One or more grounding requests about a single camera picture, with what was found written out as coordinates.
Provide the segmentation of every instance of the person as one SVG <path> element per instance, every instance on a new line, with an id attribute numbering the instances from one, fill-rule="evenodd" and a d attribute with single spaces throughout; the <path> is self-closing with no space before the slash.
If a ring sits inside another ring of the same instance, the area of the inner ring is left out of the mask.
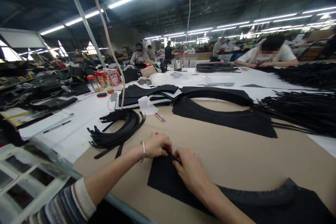
<path id="1" fill-rule="evenodd" d="M 81 69 L 91 69 L 90 65 L 93 65 L 91 61 L 88 59 L 84 58 L 83 53 L 81 51 L 75 52 L 74 57 L 76 60 L 80 63 L 80 68 Z"/>
<path id="2" fill-rule="evenodd" d="M 141 43 L 135 44 L 136 51 L 133 53 L 129 63 L 133 66 L 139 68 L 145 68 L 146 65 L 143 64 L 143 60 L 149 60 L 148 54 L 144 51 L 143 45 Z"/>
<path id="3" fill-rule="evenodd" d="M 224 43 L 224 38 L 220 38 L 213 46 L 212 57 L 217 58 L 218 55 L 221 55 L 224 52 L 222 44 Z"/>
<path id="4" fill-rule="evenodd" d="M 227 51 L 230 51 L 230 41 L 231 40 L 227 40 L 223 45 L 222 48 L 226 49 Z"/>
<path id="5" fill-rule="evenodd" d="M 255 48 L 239 57 L 234 63 L 247 67 L 289 67 L 298 65 L 298 60 L 288 45 L 284 44 L 283 35 L 268 36 Z"/>
<path id="6" fill-rule="evenodd" d="M 171 48 L 170 44 L 172 42 L 171 41 L 168 41 L 167 42 L 167 46 L 166 48 L 164 49 L 164 58 L 166 61 L 171 61 L 173 58 L 174 58 L 174 55 L 172 55 L 172 53 L 174 53 L 175 51 L 173 50 L 173 48 Z"/>
<path id="7" fill-rule="evenodd" d="M 161 47 L 159 50 L 160 55 L 164 55 L 165 54 L 165 47 Z"/>
<path id="8" fill-rule="evenodd" d="M 37 213 L 28 217 L 31 224 L 85 223 L 96 210 L 96 206 L 107 196 L 115 184 L 134 165 L 145 158 L 167 156 L 173 152 L 169 137 L 163 133 L 152 132 L 151 138 L 134 147 L 130 151 L 100 168 L 89 177 L 81 178 L 75 184 L 63 189 L 52 201 Z M 254 223 L 240 211 L 220 189 L 210 182 L 197 154 L 191 150 L 179 148 L 174 157 L 181 162 L 173 161 L 178 174 L 188 190 L 211 211 L 221 223 Z"/>
<path id="9" fill-rule="evenodd" d="M 152 48 L 151 45 L 148 45 L 147 48 L 148 48 L 148 56 L 149 56 L 150 60 L 155 61 L 154 49 Z"/>

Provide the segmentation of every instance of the silver bangle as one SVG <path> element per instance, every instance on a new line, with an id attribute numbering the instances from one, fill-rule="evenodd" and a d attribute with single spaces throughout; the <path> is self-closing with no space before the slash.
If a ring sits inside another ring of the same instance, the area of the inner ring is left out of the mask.
<path id="1" fill-rule="evenodd" d="M 143 150 L 143 152 L 142 152 L 142 159 L 139 161 L 139 163 L 142 163 L 144 161 L 144 159 L 145 159 L 145 142 L 141 141 L 141 143 L 142 143 L 142 150 Z"/>

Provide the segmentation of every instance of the brown cardboard sheet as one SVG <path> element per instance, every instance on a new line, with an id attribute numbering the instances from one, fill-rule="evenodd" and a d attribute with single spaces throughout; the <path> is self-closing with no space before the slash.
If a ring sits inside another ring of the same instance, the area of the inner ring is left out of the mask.
<path id="1" fill-rule="evenodd" d="M 242 110 L 229 102 L 195 101 L 217 111 Z M 267 138 L 180 117 L 172 113 L 172 107 L 159 107 L 159 114 L 167 123 L 154 115 L 147 116 L 144 125 L 124 144 L 123 153 L 142 140 L 148 140 L 152 131 L 163 132 L 170 137 L 174 151 L 184 147 L 198 153 L 208 178 L 218 185 L 263 191 L 277 188 L 290 177 L 297 185 L 315 191 L 336 215 L 336 159 L 305 134 L 276 129 L 278 138 Z M 74 169 L 89 176 L 112 162 L 117 148 L 95 160 L 93 157 L 99 152 L 90 147 L 76 160 Z M 148 187 L 151 164 L 149 159 L 136 164 L 111 194 L 159 224 L 219 223 L 215 218 Z"/>

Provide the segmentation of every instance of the hand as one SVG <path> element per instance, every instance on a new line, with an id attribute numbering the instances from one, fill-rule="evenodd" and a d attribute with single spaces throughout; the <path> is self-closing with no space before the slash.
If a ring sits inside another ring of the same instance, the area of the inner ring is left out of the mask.
<path id="1" fill-rule="evenodd" d="M 251 67 L 251 68 L 255 68 L 257 65 L 256 65 L 256 64 L 252 64 L 252 63 L 250 63 L 250 64 L 247 64 L 246 66 L 247 66 L 247 67 Z"/>
<path id="2" fill-rule="evenodd" d="M 274 65 L 274 62 L 264 62 L 260 65 L 260 67 L 270 67 L 270 66 L 273 66 Z"/>
<path id="3" fill-rule="evenodd" d="M 173 164 L 186 187 L 200 198 L 212 183 L 207 179 L 198 155 L 191 150 L 179 148 L 174 157 L 182 162 L 182 166 L 176 161 L 173 161 Z"/>
<path id="4" fill-rule="evenodd" d="M 173 145 L 169 136 L 159 132 L 152 132 L 152 137 L 145 142 L 145 158 L 156 158 L 158 156 L 168 156 L 162 148 L 166 147 L 168 151 L 173 152 Z"/>

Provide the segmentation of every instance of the scissors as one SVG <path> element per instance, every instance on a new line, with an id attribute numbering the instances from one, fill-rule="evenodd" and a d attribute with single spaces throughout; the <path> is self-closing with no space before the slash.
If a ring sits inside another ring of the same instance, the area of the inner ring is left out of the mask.
<path id="1" fill-rule="evenodd" d="M 155 112 L 155 115 L 161 122 L 166 123 L 166 120 L 162 116 L 160 116 L 157 112 Z"/>

